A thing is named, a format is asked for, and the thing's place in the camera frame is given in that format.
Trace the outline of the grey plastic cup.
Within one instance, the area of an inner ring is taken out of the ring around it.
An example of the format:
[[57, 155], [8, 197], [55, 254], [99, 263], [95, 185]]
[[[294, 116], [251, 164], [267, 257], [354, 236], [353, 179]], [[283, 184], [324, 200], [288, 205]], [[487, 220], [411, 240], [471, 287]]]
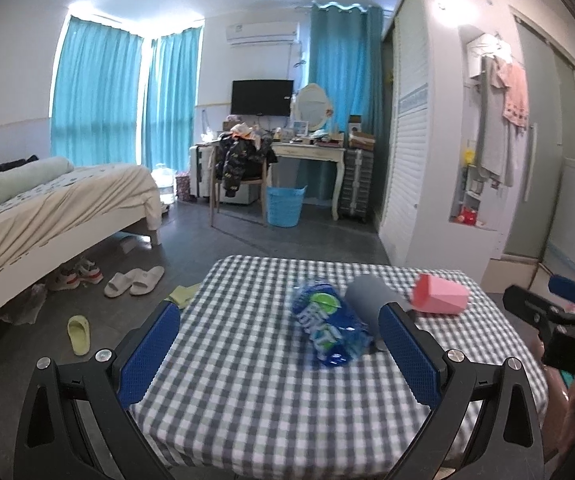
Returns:
[[382, 307], [394, 302], [399, 304], [399, 307], [406, 313], [409, 313], [411, 318], [414, 318], [413, 307], [407, 299], [389, 287], [383, 278], [373, 274], [356, 276], [347, 286], [344, 300], [355, 311], [361, 322], [368, 327], [373, 344], [376, 350], [380, 352], [387, 350], [379, 328], [379, 314]]

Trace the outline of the pink faceted cup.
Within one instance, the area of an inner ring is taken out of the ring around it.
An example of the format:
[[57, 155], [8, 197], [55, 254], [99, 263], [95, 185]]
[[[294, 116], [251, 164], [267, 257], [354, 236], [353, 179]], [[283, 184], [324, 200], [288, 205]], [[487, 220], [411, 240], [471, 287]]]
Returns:
[[469, 289], [454, 281], [422, 273], [411, 294], [411, 304], [422, 313], [459, 315], [469, 302]]

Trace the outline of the yellow green slipper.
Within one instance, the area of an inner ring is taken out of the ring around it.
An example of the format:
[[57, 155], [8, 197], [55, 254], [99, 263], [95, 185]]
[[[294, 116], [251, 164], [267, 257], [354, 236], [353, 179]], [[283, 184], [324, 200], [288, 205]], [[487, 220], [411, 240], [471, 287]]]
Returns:
[[67, 335], [75, 356], [86, 356], [90, 350], [91, 330], [83, 315], [73, 315], [67, 321]]
[[196, 283], [190, 286], [176, 286], [172, 292], [169, 292], [166, 297], [167, 301], [176, 304], [180, 310], [184, 310], [191, 304], [194, 296], [201, 288], [201, 283]]

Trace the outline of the sneakers under bed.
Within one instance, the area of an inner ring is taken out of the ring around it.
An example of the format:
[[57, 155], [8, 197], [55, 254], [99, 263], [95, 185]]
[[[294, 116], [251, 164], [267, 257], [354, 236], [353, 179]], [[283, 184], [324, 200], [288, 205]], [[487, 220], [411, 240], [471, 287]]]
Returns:
[[80, 284], [97, 285], [103, 280], [100, 268], [88, 259], [80, 259], [72, 266], [61, 266], [47, 278], [47, 288], [52, 292], [76, 289]]

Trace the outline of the white slipper pair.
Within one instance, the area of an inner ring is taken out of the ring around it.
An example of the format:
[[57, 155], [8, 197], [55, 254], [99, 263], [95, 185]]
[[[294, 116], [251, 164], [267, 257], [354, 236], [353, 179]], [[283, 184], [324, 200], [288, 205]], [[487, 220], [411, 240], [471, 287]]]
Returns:
[[103, 294], [110, 299], [118, 298], [126, 292], [130, 296], [146, 296], [158, 286], [164, 274], [164, 266], [153, 266], [147, 271], [135, 268], [127, 273], [117, 272], [105, 285]]

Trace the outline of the bed with beige cover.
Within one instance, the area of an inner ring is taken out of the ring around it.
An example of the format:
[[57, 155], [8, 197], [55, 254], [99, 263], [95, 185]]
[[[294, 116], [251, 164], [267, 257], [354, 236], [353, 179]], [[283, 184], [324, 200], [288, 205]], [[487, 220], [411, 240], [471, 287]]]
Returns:
[[0, 204], [0, 308], [86, 249], [142, 221], [157, 245], [158, 188], [146, 167], [78, 167]]

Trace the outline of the white louvered wardrobe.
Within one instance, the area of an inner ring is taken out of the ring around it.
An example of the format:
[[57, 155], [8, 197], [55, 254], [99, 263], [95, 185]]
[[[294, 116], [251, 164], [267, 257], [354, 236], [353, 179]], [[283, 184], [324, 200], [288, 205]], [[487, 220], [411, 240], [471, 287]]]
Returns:
[[460, 29], [484, 0], [400, 0], [388, 31], [394, 82], [381, 242], [394, 266], [460, 270], [481, 280], [492, 232], [451, 218], [463, 155]]

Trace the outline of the blue drink bottle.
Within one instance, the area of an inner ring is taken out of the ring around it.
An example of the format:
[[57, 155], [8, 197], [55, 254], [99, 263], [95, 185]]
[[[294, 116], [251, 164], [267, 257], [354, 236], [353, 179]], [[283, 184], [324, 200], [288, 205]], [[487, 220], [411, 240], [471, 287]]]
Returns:
[[367, 325], [328, 282], [308, 281], [297, 286], [292, 295], [292, 313], [324, 366], [353, 362], [372, 344]]

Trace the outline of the grey checkered tablecloth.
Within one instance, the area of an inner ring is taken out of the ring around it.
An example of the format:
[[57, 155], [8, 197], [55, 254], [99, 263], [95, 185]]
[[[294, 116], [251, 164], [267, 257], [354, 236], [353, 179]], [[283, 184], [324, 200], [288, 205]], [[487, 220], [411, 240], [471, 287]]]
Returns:
[[207, 272], [143, 399], [137, 426], [169, 467], [257, 479], [385, 474], [427, 416], [386, 352], [319, 362], [292, 312], [310, 281], [344, 290], [359, 275], [409, 295], [417, 270], [234, 255]]

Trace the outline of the grey hanging garment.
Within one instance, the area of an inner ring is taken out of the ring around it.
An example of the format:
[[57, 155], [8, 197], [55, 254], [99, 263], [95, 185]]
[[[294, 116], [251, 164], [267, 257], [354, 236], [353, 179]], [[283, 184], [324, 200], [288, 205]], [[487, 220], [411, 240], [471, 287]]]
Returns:
[[504, 117], [507, 87], [499, 78], [495, 58], [481, 58], [481, 115], [479, 115], [475, 165], [484, 179], [493, 179], [511, 188], [517, 173], [516, 137], [519, 133]]

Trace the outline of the frosted glass sliding door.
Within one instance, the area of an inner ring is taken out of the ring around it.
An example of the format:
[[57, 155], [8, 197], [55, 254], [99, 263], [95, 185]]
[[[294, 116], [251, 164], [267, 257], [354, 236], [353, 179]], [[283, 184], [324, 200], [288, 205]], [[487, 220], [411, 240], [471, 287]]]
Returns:
[[529, 122], [519, 202], [504, 255], [545, 252], [566, 157], [575, 158], [575, 62], [553, 39], [516, 18], [526, 70]]

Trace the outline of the light green pillow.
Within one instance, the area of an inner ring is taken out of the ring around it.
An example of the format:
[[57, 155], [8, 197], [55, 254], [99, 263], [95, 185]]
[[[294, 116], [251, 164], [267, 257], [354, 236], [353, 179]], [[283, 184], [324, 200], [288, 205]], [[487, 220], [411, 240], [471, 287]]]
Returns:
[[0, 204], [36, 186], [50, 182], [74, 169], [65, 157], [49, 157], [0, 171]]

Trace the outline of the clear water jug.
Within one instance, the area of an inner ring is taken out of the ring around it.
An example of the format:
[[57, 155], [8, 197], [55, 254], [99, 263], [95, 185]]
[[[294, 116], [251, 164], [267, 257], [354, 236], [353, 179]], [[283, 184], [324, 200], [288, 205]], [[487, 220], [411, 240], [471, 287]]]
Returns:
[[176, 200], [176, 172], [160, 162], [155, 165], [151, 176], [158, 187], [162, 204], [171, 205]]

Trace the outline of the grey plastic drawer tower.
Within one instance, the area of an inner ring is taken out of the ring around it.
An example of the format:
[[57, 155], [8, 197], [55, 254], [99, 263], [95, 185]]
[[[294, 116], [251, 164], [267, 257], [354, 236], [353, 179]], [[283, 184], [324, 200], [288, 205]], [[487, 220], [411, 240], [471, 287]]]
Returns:
[[344, 178], [338, 213], [366, 222], [373, 171], [373, 153], [350, 148], [344, 155]]

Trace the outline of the pink hanging towel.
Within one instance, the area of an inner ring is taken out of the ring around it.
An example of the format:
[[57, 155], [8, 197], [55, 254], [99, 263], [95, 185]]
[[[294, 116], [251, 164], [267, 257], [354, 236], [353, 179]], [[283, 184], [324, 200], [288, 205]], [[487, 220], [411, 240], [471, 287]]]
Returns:
[[497, 61], [497, 76], [504, 88], [503, 117], [516, 127], [528, 126], [529, 101], [525, 70], [520, 65]]

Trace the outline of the blue laundry basket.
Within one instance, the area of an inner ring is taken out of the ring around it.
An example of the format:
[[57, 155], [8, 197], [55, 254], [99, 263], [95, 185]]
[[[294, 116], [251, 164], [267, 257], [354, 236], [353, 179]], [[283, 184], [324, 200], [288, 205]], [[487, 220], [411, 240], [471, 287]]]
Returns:
[[278, 228], [294, 228], [301, 218], [307, 188], [267, 188], [267, 221]]

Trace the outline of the wooden chair with clothes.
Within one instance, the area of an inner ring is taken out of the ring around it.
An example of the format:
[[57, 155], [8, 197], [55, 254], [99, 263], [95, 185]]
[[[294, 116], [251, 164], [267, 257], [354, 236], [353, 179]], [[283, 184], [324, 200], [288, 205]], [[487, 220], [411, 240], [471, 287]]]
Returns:
[[257, 185], [260, 188], [263, 222], [267, 223], [269, 169], [278, 162], [272, 144], [274, 137], [263, 129], [222, 133], [213, 143], [210, 156], [211, 226], [214, 226], [215, 214], [219, 212], [222, 192], [228, 197], [236, 196], [243, 184]]

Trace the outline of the white dressing table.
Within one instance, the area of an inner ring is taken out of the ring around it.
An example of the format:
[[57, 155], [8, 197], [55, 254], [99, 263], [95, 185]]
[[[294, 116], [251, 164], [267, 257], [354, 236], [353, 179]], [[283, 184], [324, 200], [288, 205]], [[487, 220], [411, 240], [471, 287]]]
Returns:
[[343, 179], [345, 174], [345, 150], [344, 148], [328, 148], [321, 145], [307, 145], [298, 143], [272, 143], [274, 154], [278, 158], [299, 160], [314, 160], [315, 162], [334, 162], [336, 165], [336, 177], [334, 182], [331, 214], [334, 221], [338, 220], [338, 203], [341, 197]]

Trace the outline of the middle blue window curtain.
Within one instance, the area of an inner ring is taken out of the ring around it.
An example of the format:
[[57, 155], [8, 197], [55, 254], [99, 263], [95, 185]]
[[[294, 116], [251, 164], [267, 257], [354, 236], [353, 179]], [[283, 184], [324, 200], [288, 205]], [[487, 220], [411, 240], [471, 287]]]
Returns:
[[142, 162], [153, 169], [189, 168], [202, 29], [188, 28], [153, 42], [142, 117]]

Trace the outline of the blue window curtain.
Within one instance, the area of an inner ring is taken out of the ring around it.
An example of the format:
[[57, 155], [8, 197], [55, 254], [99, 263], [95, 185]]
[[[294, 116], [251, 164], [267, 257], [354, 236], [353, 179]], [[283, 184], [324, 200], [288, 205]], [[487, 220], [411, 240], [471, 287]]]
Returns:
[[153, 42], [142, 117], [142, 162], [153, 169], [189, 168], [202, 29], [188, 28]]
[[51, 110], [51, 153], [76, 166], [136, 161], [143, 39], [74, 16], [63, 40]]

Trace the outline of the left blue window curtain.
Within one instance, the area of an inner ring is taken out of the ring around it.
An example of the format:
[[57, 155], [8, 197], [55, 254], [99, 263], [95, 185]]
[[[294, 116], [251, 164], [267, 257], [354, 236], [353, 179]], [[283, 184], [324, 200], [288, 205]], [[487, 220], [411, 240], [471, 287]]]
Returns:
[[143, 39], [74, 16], [63, 40], [51, 110], [51, 153], [76, 166], [136, 161]]

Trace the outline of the oval vanity mirror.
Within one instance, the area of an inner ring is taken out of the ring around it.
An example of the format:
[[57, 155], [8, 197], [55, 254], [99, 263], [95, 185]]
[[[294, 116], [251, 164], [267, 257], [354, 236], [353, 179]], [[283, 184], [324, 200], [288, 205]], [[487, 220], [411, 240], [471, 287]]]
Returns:
[[332, 103], [319, 84], [311, 82], [299, 90], [294, 101], [294, 119], [297, 122], [306, 122], [309, 131], [316, 131], [323, 128], [332, 116]]

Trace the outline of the black television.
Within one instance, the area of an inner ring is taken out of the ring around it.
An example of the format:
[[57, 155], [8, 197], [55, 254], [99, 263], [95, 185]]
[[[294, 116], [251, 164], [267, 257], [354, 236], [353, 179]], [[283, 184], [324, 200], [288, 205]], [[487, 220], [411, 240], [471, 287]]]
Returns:
[[232, 83], [233, 115], [289, 117], [294, 90], [291, 79], [246, 79]]

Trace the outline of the right blue curtain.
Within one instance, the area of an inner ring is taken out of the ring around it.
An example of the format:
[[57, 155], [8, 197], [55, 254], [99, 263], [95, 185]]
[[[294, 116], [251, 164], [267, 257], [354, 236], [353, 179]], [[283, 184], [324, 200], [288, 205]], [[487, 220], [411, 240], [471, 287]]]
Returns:
[[366, 133], [384, 132], [383, 10], [315, 4], [310, 10], [309, 80], [332, 105], [327, 128], [349, 130], [351, 115]]

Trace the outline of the white air conditioner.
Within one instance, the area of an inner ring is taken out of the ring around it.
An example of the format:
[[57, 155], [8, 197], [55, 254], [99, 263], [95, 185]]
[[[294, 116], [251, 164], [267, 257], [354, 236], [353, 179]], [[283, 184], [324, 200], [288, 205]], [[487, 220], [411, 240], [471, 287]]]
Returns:
[[235, 24], [226, 30], [226, 40], [230, 46], [294, 44], [298, 38], [297, 22]]

